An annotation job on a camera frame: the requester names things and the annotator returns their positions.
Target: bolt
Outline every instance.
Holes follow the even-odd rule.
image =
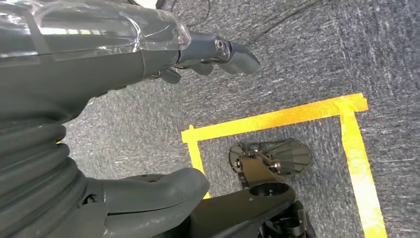
[[[216,45],[216,50],[218,52],[222,52],[224,50],[224,44],[222,40],[217,39],[214,41],[214,44]]]
[[[240,168],[240,167],[241,167],[241,162],[240,162],[239,160],[237,160],[237,161],[235,162],[235,166],[236,166],[236,167],[238,167],[238,168]]]

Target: clear plastic film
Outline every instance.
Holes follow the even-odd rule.
[[[187,28],[167,11],[99,0],[0,1],[0,63],[183,50],[190,42]]]

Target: floor marking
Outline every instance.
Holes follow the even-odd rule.
[[[368,156],[354,111],[339,105],[341,137],[349,166],[353,192],[366,238],[386,238],[386,229]]]
[[[191,125],[181,137],[188,145],[193,167],[205,174],[198,141],[340,116],[342,143],[365,237],[386,238],[375,184],[355,116],[355,112],[366,110],[367,100],[362,93],[357,93],[201,128]]]

